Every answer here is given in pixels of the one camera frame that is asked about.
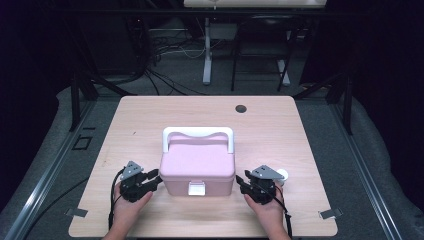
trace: box lid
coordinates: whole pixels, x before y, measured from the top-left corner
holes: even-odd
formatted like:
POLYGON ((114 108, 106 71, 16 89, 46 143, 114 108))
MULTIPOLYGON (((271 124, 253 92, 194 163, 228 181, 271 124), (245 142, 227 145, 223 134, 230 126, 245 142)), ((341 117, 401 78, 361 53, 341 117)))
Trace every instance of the box lid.
POLYGON ((231 181, 235 176, 234 154, 228 153, 222 134, 208 137, 174 135, 164 152, 160 175, 164 181, 231 181))

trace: round hole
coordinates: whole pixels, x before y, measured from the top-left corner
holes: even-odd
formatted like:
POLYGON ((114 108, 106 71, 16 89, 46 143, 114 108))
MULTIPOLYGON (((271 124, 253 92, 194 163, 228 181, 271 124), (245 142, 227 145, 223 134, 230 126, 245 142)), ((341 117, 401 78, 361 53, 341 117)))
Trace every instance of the round hole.
POLYGON ((247 111, 247 108, 246 108, 246 106, 244 106, 244 105, 237 105, 237 106, 236 106, 236 111, 237 111, 238 113, 244 113, 244 112, 246 112, 246 111, 247 111))

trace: metal rail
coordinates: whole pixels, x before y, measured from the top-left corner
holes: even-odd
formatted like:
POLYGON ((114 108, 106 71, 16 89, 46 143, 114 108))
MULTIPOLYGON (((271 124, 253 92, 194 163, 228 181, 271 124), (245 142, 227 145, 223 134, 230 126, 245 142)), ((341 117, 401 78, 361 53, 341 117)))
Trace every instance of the metal rail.
POLYGON ((6 235, 6 240, 24 238, 26 231, 28 231, 29 226, 35 219, 39 208, 44 202, 44 199, 46 198, 47 194, 49 193, 49 190, 53 186, 53 183, 57 178, 60 169, 66 161, 65 156, 68 150, 71 149, 73 142, 75 142, 75 140, 78 138, 78 133, 81 130, 81 126, 87 119, 89 113, 93 110, 94 105, 95 102, 87 102, 87 105, 84 107, 81 113, 82 117, 80 124, 77 126, 74 132, 68 133, 68 136, 60 147, 55 160, 50 164, 50 166, 41 176, 41 179, 35 186, 33 192, 25 203, 25 206, 23 207, 22 211, 20 212, 12 227, 10 228, 8 234, 6 235))
POLYGON ((375 213, 377 215, 378 220, 383 228, 384 233, 387 236, 387 239, 393 240, 401 240, 402 236, 399 230, 396 227, 395 222, 390 214, 389 209, 386 206, 386 202, 380 194, 380 191, 377 188, 377 185, 374 182, 374 179, 371 173, 368 170, 365 159, 363 158, 355 139, 352 135, 349 135, 341 120, 341 110, 335 106, 335 104, 330 105, 331 112, 333 113, 334 118, 336 118, 336 122, 340 131, 343 133, 343 136, 346 139, 347 144, 352 151, 354 156, 354 164, 356 166, 356 170, 358 172, 359 178, 361 179, 362 185, 365 188, 365 191, 370 199, 371 205, 373 206, 375 213))

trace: wrist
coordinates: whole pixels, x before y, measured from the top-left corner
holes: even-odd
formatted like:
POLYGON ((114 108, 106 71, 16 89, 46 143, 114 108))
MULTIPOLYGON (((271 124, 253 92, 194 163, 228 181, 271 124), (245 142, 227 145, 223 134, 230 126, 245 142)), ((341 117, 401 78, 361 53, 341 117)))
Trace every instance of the wrist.
POLYGON ((274 226, 265 229, 265 232, 270 240, 289 240, 289 235, 283 226, 274 226))
POLYGON ((113 240, 124 240, 129 232, 129 229, 119 226, 117 224, 112 225, 112 228, 105 235, 103 240, 113 239, 113 240))

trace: cable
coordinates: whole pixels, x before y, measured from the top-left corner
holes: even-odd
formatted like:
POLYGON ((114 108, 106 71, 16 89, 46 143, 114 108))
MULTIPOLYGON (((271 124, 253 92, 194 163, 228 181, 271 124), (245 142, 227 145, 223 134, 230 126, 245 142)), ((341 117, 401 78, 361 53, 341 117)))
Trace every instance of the cable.
POLYGON ((178 83, 178 82, 175 82, 174 80, 172 80, 172 79, 171 79, 171 78, 169 78, 168 76, 163 75, 163 74, 158 73, 158 72, 155 72, 155 71, 153 71, 153 70, 152 70, 152 69, 150 69, 150 68, 148 68, 146 71, 147 71, 147 72, 149 72, 149 73, 151 73, 153 76, 157 77, 159 80, 161 80, 161 81, 162 81, 162 82, 164 82, 166 85, 168 85, 171 89, 173 89, 173 90, 177 91, 178 93, 180 93, 180 94, 182 94, 182 95, 187 96, 188 94, 187 94, 187 93, 182 92, 181 90, 179 90, 179 89, 177 89, 177 88, 175 88, 175 85, 178 85, 178 86, 180 86, 180 87, 182 87, 182 88, 184 88, 184 89, 186 89, 186 90, 188 90, 188 91, 190 91, 190 92, 194 92, 194 93, 197 93, 197 94, 199 94, 199 95, 206 95, 206 96, 208 95, 208 94, 206 94, 206 93, 198 92, 198 91, 195 91, 195 90, 193 90, 193 89, 187 88, 186 86, 184 86, 184 85, 182 85, 182 84, 180 84, 180 83, 178 83))
POLYGON ((160 96, 159 89, 158 89, 158 87, 156 86, 155 82, 153 81, 152 77, 150 76, 150 72, 149 72, 149 71, 146 71, 145 75, 146 75, 146 77, 148 77, 148 78, 150 79, 150 82, 152 83, 153 87, 154 87, 154 88, 155 88, 155 90, 156 90, 156 94, 157 94, 158 96, 160 96))
POLYGON ((203 46, 203 44, 200 44, 201 46, 203 46, 202 49, 186 49, 189 46, 193 45, 194 43, 196 43, 197 41, 194 39, 187 39, 185 41, 182 41, 180 43, 174 43, 172 45, 166 45, 166 46, 162 46, 162 47, 157 47, 156 48, 156 57, 160 57, 162 55, 165 54, 169 54, 169 53, 181 53, 184 52, 184 54, 189 57, 189 58, 197 58, 200 57, 203 52, 205 51, 205 47, 203 46), (181 49, 181 51, 169 51, 170 49, 181 49), (191 56, 189 54, 187 54, 187 52, 189 51, 202 51, 201 54, 197 55, 197 56, 191 56))
POLYGON ((190 45, 198 42, 197 40, 189 38, 189 39, 184 39, 180 42, 174 42, 174 43, 169 44, 168 40, 173 39, 173 37, 167 37, 167 38, 161 37, 160 39, 162 39, 162 43, 156 43, 156 47, 158 48, 157 50, 172 48, 172 47, 178 48, 178 47, 181 47, 181 46, 190 46, 190 45))
POLYGON ((24 239, 27 239, 28 235, 30 234, 31 230, 35 227, 37 222, 41 219, 41 217, 54 205, 56 204, 60 199, 62 199, 66 194, 68 194, 70 191, 74 190, 76 187, 81 185, 82 183, 86 182, 88 180, 87 178, 84 178, 83 180, 79 181, 77 184, 66 190, 64 193, 62 193, 58 198, 56 198, 50 205, 48 205, 38 216, 37 218, 32 222, 31 226, 29 227, 28 231, 26 232, 24 239))
MULTIPOLYGON (((213 46, 211 46, 211 49, 218 46, 221 42, 225 42, 225 41, 223 41, 222 39, 219 40, 217 43, 215 43, 213 46)), ((182 46, 178 46, 178 45, 177 46, 165 46, 165 47, 162 47, 162 48, 166 48, 167 50, 162 51, 161 53, 157 53, 156 54, 157 57, 162 56, 162 55, 166 55, 166 54, 172 54, 172 53, 184 53, 187 57, 194 59, 194 58, 201 57, 203 55, 203 53, 205 53, 205 51, 206 51, 205 47, 203 47, 202 49, 185 49, 182 46), (181 49, 181 51, 168 51, 170 48, 179 48, 179 49, 181 49), (198 51, 201 51, 201 53, 196 55, 196 56, 191 56, 187 53, 187 52, 198 52, 198 51)))
POLYGON ((112 84, 115 84, 115 85, 120 85, 120 84, 124 84, 124 83, 133 82, 133 81, 139 79, 142 76, 143 76, 142 72, 137 72, 137 73, 134 73, 133 75, 131 75, 130 77, 128 77, 127 79, 107 80, 107 81, 112 83, 112 84))
POLYGON ((197 21, 197 24, 199 25, 200 31, 202 31, 203 37, 206 37, 205 32, 203 31, 203 28, 202 28, 202 24, 200 24, 199 19, 196 18, 196 21, 197 21))
POLYGON ((112 182, 112 189, 110 191, 110 212, 109 212, 109 218, 108 218, 109 229, 112 227, 112 224, 113 224, 113 211, 115 209, 115 203, 122 196, 122 195, 119 196, 116 199, 116 201, 113 200, 114 193, 115 193, 116 180, 118 179, 119 175, 121 175, 124 172, 124 170, 125 170, 125 167, 116 174, 116 176, 115 176, 115 178, 113 179, 113 182, 112 182))

